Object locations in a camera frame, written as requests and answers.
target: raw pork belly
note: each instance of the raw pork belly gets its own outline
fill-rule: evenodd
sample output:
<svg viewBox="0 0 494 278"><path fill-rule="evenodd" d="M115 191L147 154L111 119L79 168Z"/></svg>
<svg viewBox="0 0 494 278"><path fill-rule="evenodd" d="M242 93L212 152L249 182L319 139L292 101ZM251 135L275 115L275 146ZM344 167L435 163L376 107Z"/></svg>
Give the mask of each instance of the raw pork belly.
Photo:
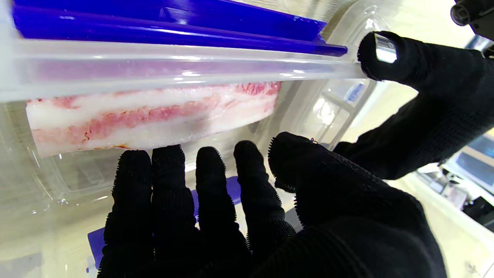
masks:
<svg viewBox="0 0 494 278"><path fill-rule="evenodd" d="M280 82L90 94L27 102L38 154L195 140L271 113Z"/></svg>

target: blue tray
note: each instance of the blue tray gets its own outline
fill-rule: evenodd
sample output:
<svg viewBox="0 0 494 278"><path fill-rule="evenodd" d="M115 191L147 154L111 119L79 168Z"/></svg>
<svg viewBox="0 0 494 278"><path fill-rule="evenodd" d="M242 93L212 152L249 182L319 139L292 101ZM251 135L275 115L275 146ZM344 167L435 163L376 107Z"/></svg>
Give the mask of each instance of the blue tray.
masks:
<svg viewBox="0 0 494 278"><path fill-rule="evenodd" d="M28 39L347 53L324 43L324 22L228 0L17 0L12 15Z"/></svg>

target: plastic packaging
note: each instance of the plastic packaging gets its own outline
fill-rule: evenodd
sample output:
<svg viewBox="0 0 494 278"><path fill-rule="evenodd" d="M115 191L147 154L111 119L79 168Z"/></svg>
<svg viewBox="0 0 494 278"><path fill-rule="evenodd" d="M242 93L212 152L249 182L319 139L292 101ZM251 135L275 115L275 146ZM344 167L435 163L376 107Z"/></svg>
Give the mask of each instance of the plastic packaging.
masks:
<svg viewBox="0 0 494 278"><path fill-rule="evenodd" d="M34 276L95 277L97 266L87 235L104 227L113 205L111 189L118 158L124 150L41 157L31 134L26 100L283 81L271 116L182 144L186 185L194 188L199 148L217 148L226 176L231 177L236 173L233 149L240 140L255 142L266 154L271 137L289 131L314 137L330 147L373 88L373 82L353 63L355 57L347 54L331 57L204 46L25 40L17 37L12 23L7 24L9 20L11 17L0 22L0 178L4 196L0 217L6 227L0 230L0 238L6 239L0 246L0 261L9 266L31 262L29 274ZM356 45L340 44L354 55ZM326 104L315 111L320 98ZM241 217L239 221L245 226Z"/></svg>
<svg viewBox="0 0 494 278"><path fill-rule="evenodd" d="M40 156L76 150L152 149L259 121L281 82L125 91L28 101Z"/></svg>
<svg viewBox="0 0 494 278"><path fill-rule="evenodd" d="M329 43L358 46L371 31L387 30L377 6L367 1L354 3L335 27ZM349 57L357 58L351 47ZM313 80L293 87L291 105L280 122L280 130L314 138L332 149L351 125L373 92L377 82L367 78Z"/></svg>

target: black glove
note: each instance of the black glove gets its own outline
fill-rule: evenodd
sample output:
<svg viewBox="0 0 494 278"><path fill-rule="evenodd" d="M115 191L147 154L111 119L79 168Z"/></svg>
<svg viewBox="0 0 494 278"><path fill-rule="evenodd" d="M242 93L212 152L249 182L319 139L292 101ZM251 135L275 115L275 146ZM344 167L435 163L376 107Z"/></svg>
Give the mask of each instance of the black glove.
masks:
<svg viewBox="0 0 494 278"><path fill-rule="evenodd" d="M374 33L395 44L394 63L376 58ZM440 162L494 127L494 61L479 51L382 31L364 37L358 59L369 78L396 81L419 92L356 143L340 142L334 149L381 179L398 179Z"/></svg>
<svg viewBox="0 0 494 278"><path fill-rule="evenodd" d="M268 183L263 157L254 143L234 152L248 243L235 223L226 190L225 166L213 147L197 154L199 225L191 191L185 186L185 156L179 145L126 151L119 160L105 225L98 277L245 277L295 230Z"/></svg>

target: clear plastic tray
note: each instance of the clear plastic tray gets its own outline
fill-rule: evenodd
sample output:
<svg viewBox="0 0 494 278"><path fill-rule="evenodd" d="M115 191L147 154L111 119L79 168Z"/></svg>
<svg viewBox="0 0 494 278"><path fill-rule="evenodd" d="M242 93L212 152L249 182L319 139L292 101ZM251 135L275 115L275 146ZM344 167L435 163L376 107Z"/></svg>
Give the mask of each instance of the clear plastic tray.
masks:
<svg viewBox="0 0 494 278"><path fill-rule="evenodd" d="M356 18L351 16L342 19L346 31L363 36L359 28L365 25L348 28ZM345 25L339 25L335 32L343 29ZM0 63L0 218L6 228L0 230L0 261L30 267L29 273L35 277L95 276L87 234L104 226L113 205L111 187L117 161L124 150L41 158L21 100L195 83L284 81L270 117L182 145L186 182L193 189L200 147L212 145L219 150L228 177L236 174L233 148L240 140L255 142L266 154L271 138L289 131L331 148L375 86L365 79L359 65L352 63L355 57L351 56L21 40L12 30L0 28L0 39L5 38L6 43L0 44L4 62ZM351 44L339 44L355 49L361 38L352 38ZM158 70L167 64L173 66ZM118 70L105 72L108 68ZM154 72L143 71L149 68Z"/></svg>

